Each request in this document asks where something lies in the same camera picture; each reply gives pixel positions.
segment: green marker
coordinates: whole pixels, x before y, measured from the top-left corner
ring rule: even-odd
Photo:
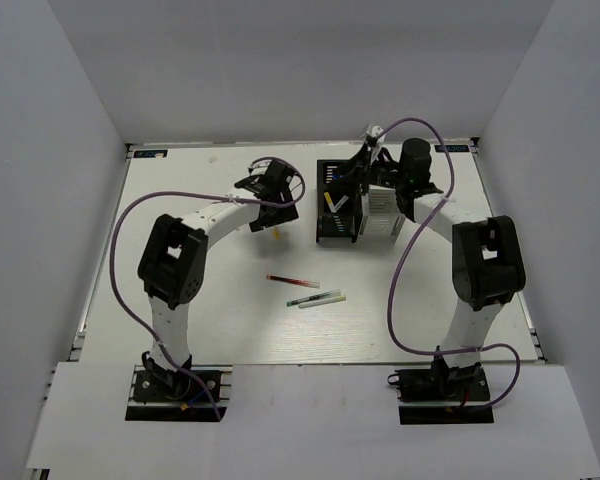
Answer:
[[[294,305],[300,305],[305,302],[313,302],[314,300],[321,300],[323,298],[337,297],[340,295],[340,290],[331,290],[330,292],[318,293],[317,295],[311,295],[309,297],[299,298],[298,300],[291,300],[287,302],[287,307],[293,307]]]

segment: black label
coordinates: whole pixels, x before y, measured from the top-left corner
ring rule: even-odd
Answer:
[[[449,153],[469,153],[471,151],[469,150],[469,145],[447,145],[447,150],[449,150]],[[436,152],[444,152],[442,145],[436,145]]]
[[[160,155],[162,158],[167,156],[167,150],[136,150],[133,152],[133,158],[156,158]]]

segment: white table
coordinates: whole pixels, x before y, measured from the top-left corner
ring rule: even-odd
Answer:
[[[305,176],[308,191],[298,205],[300,218],[280,229],[252,234],[240,229],[209,252],[204,286],[190,308],[189,344],[194,363],[398,363],[429,362],[400,351],[386,328],[389,282],[414,225],[406,222],[395,245],[315,243],[316,160],[346,159],[359,145],[293,144],[268,146],[170,148],[166,158],[131,160],[121,208],[156,190],[224,194],[246,175],[252,160],[275,155],[293,163]],[[390,146],[394,158],[399,145]],[[433,180],[446,189],[449,174],[443,154],[433,154]],[[470,153],[453,154],[455,198],[477,213],[489,206]],[[207,202],[159,198],[144,203],[125,222],[117,252],[117,272],[124,298],[143,318],[150,309],[136,269],[154,220],[163,213],[186,214]],[[402,272],[395,301],[395,329],[406,344],[434,348],[446,334],[456,303],[451,283],[451,248],[427,231]],[[343,303],[299,310],[288,300],[316,290],[265,280],[267,274],[320,281],[322,290],[340,288]],[[496,319],[491,342],[508,342],[524,360],[535,360],[528,324],[518,298]],[[81,362],[139,362],[149,335],[122,311],[111,292],[106,268],[100,274],[87,317]],[[506,360],[506,351],[484,354]]]
[[[28,461],[50,480],[600,476],[571,385],[525,366],[494,424],[401,426],[389,366],[241,365],[218,423],[125,422],[133,364],[60,364]],[[492,393],[510,365],[485,368]]]

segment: wall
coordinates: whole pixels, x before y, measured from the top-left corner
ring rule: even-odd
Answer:
[[[489,196],[517,222],[542,346],[600,459],[600,1],[556,2],[481,147]]]
[[[0,480],[69,353],[124,152],[47,3],[0,0]]]
[[[50,0],[130,143],[480,135],[552,3]]]

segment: black container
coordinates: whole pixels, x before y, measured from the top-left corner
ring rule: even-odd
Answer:
[[[318,160],[317,171],[317,205],[318,219],[316,225],[316,242],[321,238],[350,238],[353,243],[358,239],[362,221],[362,202],[358,196],[357,202],[349,198],[336,213],[331,213],[324,192],[329,191],[328,185],[333,180],[333,171],[347,160]],[[343,195],[329,192],[331,200],[336,205]]]

